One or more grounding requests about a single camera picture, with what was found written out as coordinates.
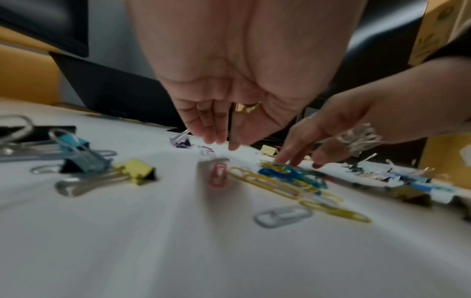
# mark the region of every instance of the table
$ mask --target table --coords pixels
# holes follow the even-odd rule
[[[345,207],[372,223],[314,213],[264,229],[255,213],[296,202],[236,180],[209,188],[209,163],[198,149],[173,148],[175,134],[163,127],[0,102],[0,114],[11,113],[37,125],[76,125],[92,148],[117,151],[117,162],[156,166],[159,181],[69,199],[53,190],[58,174],[28,172],[50,162],[0,164],[0,297],[471,295],[471,226],[453,210],[329,183]],[[250,147],[211,148],[230,166],[253,168],[264,158]]]

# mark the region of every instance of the black screen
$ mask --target black screen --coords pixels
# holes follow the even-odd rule
[[[0,0],[0,25],[88,56],[88,0]]]

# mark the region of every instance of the person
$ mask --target person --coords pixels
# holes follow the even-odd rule
[[[194,135],[223,143],[232,103],[258,103],[232,131],[232,150],[282,129],[326,88],[365,4],[127,1],[144,54]],[[275,162],[298,165],[323,141],[313,153],[319,167],[367,142],[399,143],[463,127],[471,119],[470,40],[466,33],[421,66],[334,95],[290,129]],[[359,128],[374,141],[352,134]]]

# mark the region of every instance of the gray wall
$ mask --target gray wall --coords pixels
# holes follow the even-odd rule
[[[89,0],[90,56],[85,60],[133,74],[154,78],[139,48],[122,0]],[[61,76],[62,102],[83,106],[65,77]]]

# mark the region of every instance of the computer monitor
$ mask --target computer monitor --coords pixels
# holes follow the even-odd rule
[[[0,0],[0,26],[88,57],[88,0]]]
[[[184,129],[159,81],[50,53],[83,104],[99,113]]]

